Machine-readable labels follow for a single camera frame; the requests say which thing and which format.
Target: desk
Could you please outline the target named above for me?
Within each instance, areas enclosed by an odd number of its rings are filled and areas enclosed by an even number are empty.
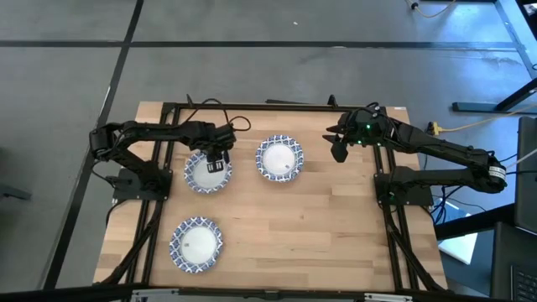
[[[159,102],[140,103],[136,120],[159,122],[161,107]],[[180,121],[190,112],[182,110]],[[389,107],[387,112],[403,122],[409,121],[405,108]],[[373,149],[349,148],[346,163],[338,164],[331,156],[331,145],[321,137],[326,127],[336,124],[341,113],[232,110],[228,114],[248,117],[252,129],[236,133],[237,142],[230,152],[233,174],[223,191],[214,195],[192,191],[183,178],[190,152],[186,146],[175,145],[171,165],[175,176],[169,199],[164,203],[149,284],[225,289],[394,290],[383,213],[377,207],[373,187]],[[194,119],[216,125],[225,122],[222,111],[216,110],[200,110]],[[237,120],[236,127],[242,128],[242,121]],[[255,167],[254,155],[261,141],[278,133],[296,138],[305,152],[304,170],[287,184],[267,181]],[[130,149],[141,158],[150,159],[153,145],[136,143]],[[399,165],[419,168],[415,154],[396,154],[395,158]],[[95,281],[107,277],[131,247],[139,209],[140,201],[128,201],[111,214]],[[418,206],[405,209],[414,253],[435,281],[446,287],[430,217]],[[224,238],[215,267],[205,273],[184,273],[169,256],[173,230],[191,216],[210,217],[221,228]],[[143,250],[135,281],[141,279],[144,254]],[[399,262],[404,284],[408,286],[401,253]]]

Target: black metal frame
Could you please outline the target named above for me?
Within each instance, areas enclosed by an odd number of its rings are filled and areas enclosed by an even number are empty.
[[[499,221],[508,223],[510,226],[515,225],[514,203],[437,225],[435,226],[436,238],[446,240],[474,232],[490,230]]]
[[[267,111],[297,111],[297,112],[348,112],[351,110],[355,110],[359,107],[357,106],[338,106],[335,102],[328,102],[327,105],[310,105],[310,104],[293,104],[293,103],[286,103],[285,101],[276,101],[274,100],[267,100],[266,104],[195,104],[192,103],[165,103],[163,104],[163,109],[161,111],[161,117],[160,117],[160,123],[165,122],[166,117],[169,115],[170,108],[174,108],[174,117],[173,117],[173,124],[177,123],[179,121],[180,117],[180,111],[181,109],[225,109],[225,110],[267,110]],[[381,110],[383,112],[386,112],[386,109],[384,107],[381,107]],[[169,168],[171,164],[172,154],[173,154],[173,143],[168,144],[168,149],[166,150],[166,156],[164,161],[164,167]],[[154,145],[154,153],[152,160],[156,160],[158,158],[160,150],[160,142],[155,142]],[[386,149],[386,152],[388,154],[388,164],[390,169],[393,169],[395,166],[395,157],[394,157],[394,151],[391,149]],[[383,162],[382,157],[380,155],[380,147],[374,146],[373,147],[373,153],[375,158],[375,164],[377,167],[377,172],[382,173],[383,172]],[[137,231],[135,235],[134,241],[136,241],[136,238],[140,236],[141,230],[144,228],[146,220],[147,220],[147,212],[149,208],[149,200],[143,200],[142,206],[140,209],[140,212],[138,214],[138,224],[137,224]],[[382,207],[383,215],[386,217],[388,215],[392,215],[389,206],[383,206]],[[403,234],[405,243],[410,246],[410,239],[409,239],[409,230],[406,223],[406,216],[404,214],[404,209],[402,206],[397,206],[396,212],[399,218],[399,227],[401,228],[401,233]],[[389,250],[389,257],[390,262],[392,266],[392,275],[394,280],[394,288],[395,291],[399,291],[404,289],[403,282],[402,282],[402,276],[401,271],[399,267],[399,257],[397,254],[397,245],[395,240],[388,234],[387,232],[387,239],[388,239],[388,250]],[[153,263],[153,255],[154,255],[154,249],[156,246],[156,233],[152,235],[152,237],[149,239],[149,244],[147,248],[147,254],[143,266],[143,276],[142,276],[142,283],[141,284],[132,284],[132,285],[139,285],[141,289],[152,289],[153,287],[149,286],[149,278],[150,278],[150,271],[152,268]],[[127,272],[127,278],[126,278],[126,284],[132,283],[134,278],[134,271],[136,270],[136,260],[134,260],[133,264],[129,268]],[[411,268],[410,265],[408,265],[409,270],[409,280],[410,280],[410,288],[412,289],[418,289],[418,281],[416,277],[415,271]],[[94,294],[100,292],[100,286],[93,286],[88,287],[86,294]],[[56,297],[57,293],[55,292],[49,292],[47,298],[50,298],[52,295]],[[180,288],[180,291],[176,294],[198,294],[198,295],[217,295],[217,296],[239,296],[239,297],[257,297],[262,299],[282,299],[282,298],[328,298],[328,299],[362,299],[364,293],[363,292],[352,292],[352,291],[290,291],[290,290],[264,290],[264,289],[198,289],[198,288]]]
[[[102,110],[99,114],[99,117],[96,121],[96,126],[100,127],[107,122],[110,110],[112,108],[112,103],[117,92],[117,87],[121,79],[123,72],[123,67],[128,56],[128,51],[131,48],[188,48],[188,47],[308,47],[308,48],[330,48],[330,47],[345,47],[353,49],[361,48],[383,48],[383,49],[469,49],[469,50],[493,50],[493,49],[512,49],[513,51],[518,51],[520,57],[522,58],[526,68],[529,69],[530,74],[531,63],[529,62],[528,56],[524,51],[523,45],[519,42],[516,33],[509,26],[510,22],[501,7],[501,4],[496,0],[459,0],[460,2],[479,2],[479,3],[495,3],[498,13],[502,20],[507,23],[506,27],[511,36],[512,42],[361,42],[361,41],[133,41],[134,31],[137,27],[140,13],[142,12],[142,7],[144,0],[137,0],[133,15],[131,17],[130,23],[128,25],[128,30],[123,41],[121,40],[0,40],[0,47],[37,47],[37,48],[120,48],[120,53],[117,58],[117,63],[112,73],[112,79],[110,80],[109,90],[103,102]],[[175,107],[177,114],[181,108],[186,108],[184,104],[177,105]],[[218,105],[206,104],[200,106],[203,109],[221,109]],[[354,107],[335,107],[335,106],[316,106],[316,105],[296,105],[292,106],[289,103],[286,105],[275,104],[272,105],[226,105],[226,108],[240,109],[240,110],[294,110],[294,111],[337,111],[344,112],[351,110]],[[169,153],[166,153],[166,164],[169,165],[169,158],[171,157],[171,151],[168,149]],[[91,164],[93,163],[93,158],[89,154],[89,151],[86,151],[86,155],[81,165],[81,169],[76,178],[76,184],[73,187],[73,190],[70,194],[70,199],[67,205],[67,212],[65,213],[64,219],[61,223],[61,232],[56,240],[55,247],[50,254],[50,262],[47,263],[47,266],[44,271],[43,276],[43,288],[45,290],[54,289],[60,276],[60,271],[62,264],[67,253],[70,239],[74,231],[76,220],[81,209],[81,204],[83,201],[84,194],[86,192],[87,184],[91,176]],[[393,168],[395,165],[393,151],[388,150],[388,163],[390,168]],[[147,209],[149,202],[144,202],[142,210],[140,212],[140,217],[138,219],[138,224],[141,226],[143,222],[147,219]],[[405,217],[404,217],[404,208],[402,206],[397,207],[399,221],[401,223],[401,232],[404,236],[408,237],[408,228],[406,227]],[[154,242],[149,240],[149,245],[154,245]],[[150,263],[150,260],[146,258],[146,264]],[[149,274],[144,272],[144,282],[149,279]],[[410,284],[413,288],[415,286],[414,277],[410,273]],[[254,291],[252,296],[263,296],[266,297],[267,293],[263,291]],[[290,297],[295,296],[294,291],[285,291],[289,293]],[[198,289],[183,289],[183,294],[194,294],[199,293]],[[204,294],[211,294],[210,290],[207,290]],[[307,292],[300,295],[312,295],[318,298],[325,297],[325,292]],[[356,298],[356,294],[361,293],[334,293],[334,297],[338,299],[342,298]]]
[[[150,289],[142,284],[119,284],[114,286],[102,287],[84,287],[71,289],[54,289],[49,291],[31,291],[23,293],[3,294],[2,301],[4,302],[19,302],[19,301],[34,301],[34,302],[97,302],[110,301],[115,299],[144,298],[143,291]],[[296,291],[285,290],[274,292],[270,290],[257,289],[229,289],[225,294],[222,294],[222,289],[207,289],[200,292],[198,289],[154,289],[150,294],[170,294],[170,295],[204,295],[212,297],[242,297],[242,298],[260,298],[277,300],[285,298],[301,298],[301,299],[354,299],[355,301],[376,301],[373,299],[373,294],[392,294],[392,293],[366,293],[366,292],[327,292],[327,291]],[[453,302],[453,301],[468,301],[468,302],[508,302],[504,299],[491,299],[476,296],[457,295],[451,292],[429,292],[416,289],[401,289],[396,294],[412,297],[415,301],[434,301],[434,302]]]
[[[537,91],[537,78],[522,86],[515,93],[508,96],[499,104],[476,103],[476,102],[454,102],[452,104],[455,112],[489,112],[489,113],[509,113],[516,111],[515,106],[532,96]],[[537,114],[537,109],[530,108],[521,114]]]

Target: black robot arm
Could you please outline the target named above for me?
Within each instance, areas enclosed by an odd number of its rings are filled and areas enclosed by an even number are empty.
[[[431,137],[420,129],[387,117],[372,107],[359,108],[341,115],[336,126],[326,129],[336,135],[324,135],[331,142],[331,153],[337,162],[344,162],[347,145],[378,145],[407,154],[423,153],[466,166],[465,169],[414,171],[396,167],[390,174],[378,175],[384,181],[386,194],[399,192],[399,197],[411,188],[430,185],[465,185],[486,193],[498,193],[505,188],[505,167],[492,152],[461,146]]]
[[[180,142],[207,156],[210,173],[223,170],[227,153],[237,141],[231,123],[216,127],[211,122],[189,121],[178,126],[124,122],[108,123],[90,132],[91,154],[97,161],[115,161],[125,169],[118,177],[107,176],[116,191],[114,198],[163,200],[168,196],[171,171],[159,169],[128,150],[139,141]]]

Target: plate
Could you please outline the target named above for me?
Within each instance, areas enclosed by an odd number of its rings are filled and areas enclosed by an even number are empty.
[[[222,251],[222,232],[211,219],[192,217],[183,221],[171,236],[169,255],[187,273],[211,268]]]
[[[259,172],[268,180],[294,180],[304,166],[300,144],[287,135],[274,135],[264,140],[255,154]]]
[[[202,194],[215,193],[227,185],[232,177],[232,164],[224,164],[224,170],[215,173],[207,171],[207,157],[204,153],[193,154],[186,161],[185,180],[188,186]]]

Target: black cable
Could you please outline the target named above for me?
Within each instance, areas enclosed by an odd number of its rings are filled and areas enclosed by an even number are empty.
[[[423,165],[423,170],[427,170],[427,161],[429,160],[429,156],[425,155],[425,164]]]
[[[457,199],[455,199],[455,198],[453,198],[453,197],[450,197],[450,198],[448,198],[448,199],[449,199],[449,200],[453,200],[453,201],[455,201],[455,202],[458,202],[458,203],[460,203],[460,204],[462,204],[462,205],[465,205],[465,206],[475,206],[475,207],[480,208],[482,211],[487,211],[487,210],[485,210],[485,208],[483,208],[482,206],[479,206],[479,205],[474,205],[474,204],[469,204],[469,203],[466,203],[466,202],[462,202],[462,201],[457,200]]]
[[[235,130],[235,131],[248,131],[248,130],[250,130],[250,129],[252,128],[252,124],[250,123],[250,120],[247,119],[247,118],[245,118],[245,117],[243,117],[243,116],[236,116],[236,117],[232,118],[232,119],[229,121],[229,124],[232,124],[232,122],[233,122],[235,119],[237,119],[237,118],[241,118],[241,119],[245,120],[245,121],[248,123],[248,128],[246,128],[246,129],[237,129],[237,128],[233,128],[233,130]]]
[[[383,207],[382,207],[380,204],[377,204],[377,206],[380,208],[380,210],[383,209]],[[390,213],[395,213],[396,211],[397,211],[397,207],[394,208],[393,210],[391,210]]]
[[[117,138],[115,138],[116,142],[113,144],[113,146],[111,148],[109,148],[108,150],[105,150],[105,151],[102,151],[102,152],[98,153],[97,157],[101,158],[104,155],[107,155],[107,154],[111,153],[111,151],[115,150],[117,148],[117,146],[119,145],[119,143],[121,142],[121,138],[123,137],[123,135],[125,135],[125,132],[126,132],[126,130],[123,130],[123,131],[119,132]]]
[[[113,205],[107,212],[107,219],[106,219],[106,224],[105,224],[105,227],[108,227],[108,221],[110,220],[110,215],[112,214],[112,211],[114,211],[115,208],[117,208],[118,206],[120,206],[123,202],[125,202],[126,200],[118,200],[116,202],[115,205]]]
[[[506,175],[511,175],[511,174],[526,174],[526,173],[537,173],[537,170],[514,171],[514,172],[509,172],[509,173],[507,173]]]
[[[452,190],[448,195],[446,195],[446,189],[445,189],[445,186],[442,187],[443,190],[442,190],[442,195],[443,195],[443,198],[442,198],[442,209],[441,209],[441,213],[439,213],[438,217],[436,217],[436,220],[435,220],[435,224],[437,224],[438,222],[440,222],[440,218],[441,218],[441,214],[443,215],[443,220],[442,220],[442,223],[444,223],[446,221],[446,217],[447,217],[447,211],[446,211],[446,200],[448,200],[455,192],[457,192],[460,188],[462,188],[462,185],[459,185],[458,187],[456,187],[454,190]]]
[[[212,98],[212,97],[211,97],[211,98],[208,98],[208,99],[204,100],[203,102],[201,102],[201,105],[203,105],[203,104],[207,104],[208,102],[215,102],[216,104],[221,105],[221,106],[222,106],[222,110],[224,111],[224,116],[226,116],[226,123],[229,123],[229,116],[227,115],[227,111],[226,111],[226,109],[223,108],[223,104],[222,104],[222,102],[218,101],[216,98]],[[199,110],[200,110],[200,108],[195,109],[194,112],[192,112],[192,114],[191,114],[189,117],[187,117],[187,118],[185,119],[185,121],[182,122],[182,123],[185,123],[185,122],[190,121],[190,119],[191,119],[191,118],[192,118],[192,117],[193,117]]]
[[[381,115],[388,119],[389,124],[392,126],[392,129],[394,130],[395,136],[397,137],[399,141],[402,141],[401,135],[399,134],[399,130],[397,129],[397,127],[395,127],[394,121],[392,121],[392,119],[389,116],[385,115],[384,113],[381,113]]]
[[[96,162],[94,162],[92,165],[91,165],[91,173],[93,175],[95,175],[96,177],[100,178],[101,180],[104,180],[106,181],[113,189],[116,189],[116,186],[110,181],[108,180],[106,177],[98,174],[97,172],[95,172],[94,168],[97,164],[101,163],[101,161],[97,160]]]
[[[222,102],[218,101],[216,98],[213,98],[213,97],[212,97],[212,98],[208,98],[208,99],[204,100],[204,101],[201,103],[201,105],[203,105],[203,104],[207,104],[208,102],[215,102],[215,103],[217,103],[217,104],[219,104],[219,105],[222,106],[222,110],[224,111],[224,116],[226,117],[226,123],[227,123],[228,125],[231,125],[231,126],[233,127],[232,122],[233,122],[235,119],[237,119],[237,118],[241,118],[241,119],[245,120],[245,121],[248,123],[248,127],[247,127],[246,129],[236,129],[236,128],[233,128],[233,130],[235,130],[235,131],[248,131],[248,130],[250,130],[250,129],[252,128],[252,124],[250,123],[250,120],[247,119],[247,118],[244,117],[244,116],[236,116],[236,117],[234,117],[234,118],[232,118],[232,119],[230,120],[230,119],[229,119],[229,116],[227,115],[227,110],[223,108],[223,105],[224,105],[224,104],[222,104]],[[181,124],[190,121],[190,119],[191,119],[191,118],[192,118],[192,117],[193,117],[199,110],[200,110],[200,108],[195,109],[194,112],[192,112],[192,114],[191,114],[189,117],[187,117]]]
[[[512,159],[513,157],[517,156],[517,155],[518,155],[518,154],[513,154],[513,155],[509,156],[509,157],[506,158],[506,159],[502,159],[502,160],[500,160],[500,163],[502,163],[502,162],[504,162],[504,161],[506,161],[506,160],[510,160],[510,159]]]
[[[442,201],[443,201],[444,197],[446,197],[446,187],[443,185],[441,187],[441,189],[442,189]],[[441,205],[442,205],[442,202],[440,202],[437,206],[435,206],[433,211],[431,211],[430,213],[432,214],[432,213],[436,212],[436,210],[440,209]]]
[[[376,107],[378,106],[378,102],[372,102],[366,105],[366,107]]]
[[[159,217],[160,217],[161,212],[162,212],[162,207],[156,206],[153,212],[153,215],[151,216],[151,219],[149,220],[148,224],[143,229],[138,240],[133,242],[133,246],[128,250],[123,260],[114,268],[110,276],[102,280],[101,282],[102,284],[117,284],[121,280],[121,277],[127,271],[128,266],[136,258],[136,255],[138,255],[138,253],[140,252],[140,249],[142,249],[143,245],[145,244],[149,236],[153,232],[155,232],[156,226],[158,225],[158,222],[159,222]]]
[[[444,214],[444,210],[445,210],[445,208],[444,208],[444,198],[442,198],[442,201],[438,204],[438,206],[436,206],[433,209],[433,211],[430,214],[432,215],[438,209],[440,209],[440,210],[438,211],[438,214],[436,215],[436,218],[434,220],[435,224],[437,224],[440,221],[440,219],[442,218],[442,215]]]

